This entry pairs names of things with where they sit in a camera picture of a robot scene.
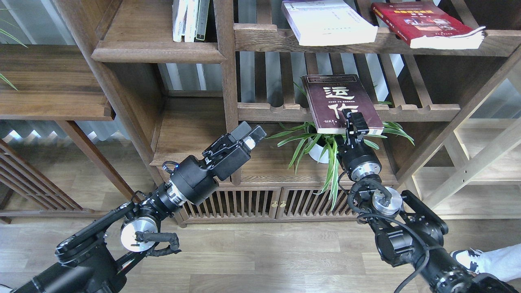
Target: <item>white flower pot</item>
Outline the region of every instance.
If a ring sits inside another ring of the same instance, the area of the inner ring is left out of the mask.
[[[323,146],[315,144],[311,148],[311,151],[309,152],[309,155],[311,156],[311,158],[313,158],[315,161],[317,161],[319,163],[328,164],[329,163],[329,150],[326,150],[324,155],[322,157],[320,157],[320,155],[322,154],[322,150],[323,149],[324,149]]]

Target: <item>book cover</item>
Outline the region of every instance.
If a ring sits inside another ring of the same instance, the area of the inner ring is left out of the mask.
[[[483,39],[483,28],[473,30],[433,2],[373,3],[371,8],[411,48],[447,46],[444,48],[460,49],[465,42],[468,45],[468,41],[458,38],[479,34],[474,37],[479,41],[478,46]]]
[[[301,46],[371,43],[376,39],[378,27],[343,0],[285,0],[281,9]]]
[[[369,134],[382,133],[382,120],[357,75],[304,75],[302,82],[318,133],[345,134],[343,109],[361,112]]]

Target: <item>book spine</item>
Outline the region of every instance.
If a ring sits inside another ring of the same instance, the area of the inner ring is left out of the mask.
[[[199,14],[199,0],[189,0],[187,7],[187,24],[184,35],[185,42],[195,41],[195,30],[197,29],[197,15]]]
[[[197,29],[195,30],[195,39],[204,41],[206,35],[206,23],[208,22],[208,9],[210,0],[199,1],[199,14],[197,16]]]
[[[284,1],[282,2],[282,13],[286,17],[286,20],[288,21],[291,30],[293,30],[293,33],[295,34],[296,39],[300,42],[301,34],[299,31],[299,28],[295,25],[295,22],[293,22],[293,19],[291,18],[291,13],[288,11],[286,6],[284,5]]]
[[[172,5],[172,32],[173,41],[181,42],[184,30],[185,17],[187,15],[187,3],[185,0],[175,0]]]
[[[387,17],[387,15],[382,13],[382,11],[380,11],[380,9],[378,9],[378,7],[376,7],[374,3],[371,4],[371,9],[376,14],[376,16],[378,16],[385,24],[387,24],[387,26],[389,26],[389,29],[392,32],[397,34],[400,37],[400,39],[407,43],[407,45],[411,45],[411,38],[406,36],[404,32],[402,32],[394,23],[392,23],[392,21]]]

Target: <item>wooden floor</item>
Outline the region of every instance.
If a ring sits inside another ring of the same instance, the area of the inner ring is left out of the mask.
[[[85,207],[111,209],[124,201],[115,187],[75,146],[42,140],[14,147],[56,185]],[[127,141],[96,144],[134,189],[151,191],[139,157]],[[14,199],[10,208],[30,206]],[[0,283],[20,286],[56,259],[55,246],[90,223],[81,218],[14,218],[0,225]],[[521,242],[521,220],[448,221],[448,251],[472,247],[493,250]],[[108,231],[115,257],[120,223]],[[189,224],[171,220],[162,231],[178,233],[183,252],[147,258],[130,274],[122,292],[393,292],[412,272],[380,260],[374,235],[354,222]],[[511,282],[521,288],[521,280]],[[402,292],[430,292],[418,277]]]

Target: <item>white sneaker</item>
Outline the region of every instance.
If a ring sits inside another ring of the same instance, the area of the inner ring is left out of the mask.
[[[451,252],[451,257],[464,266],[468,271],[479,274],[478,258],[483,253],[481,250],[456,250]]]

